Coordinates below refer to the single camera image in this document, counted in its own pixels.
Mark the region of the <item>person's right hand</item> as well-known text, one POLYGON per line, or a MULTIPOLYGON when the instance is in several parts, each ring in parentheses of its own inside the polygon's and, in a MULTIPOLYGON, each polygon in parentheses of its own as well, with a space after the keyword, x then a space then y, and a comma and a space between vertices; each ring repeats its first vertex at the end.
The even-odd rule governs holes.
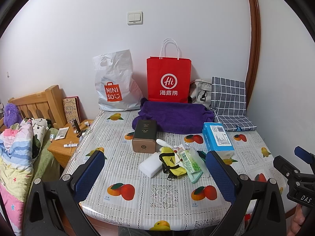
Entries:
POLYGON ((305 221, 305 216, 303 215, 302 205, 297 204, 295 213, 290 220, 290 225, 287 229, 287 236, 295 236, 301 229, 302 224, 305 221))

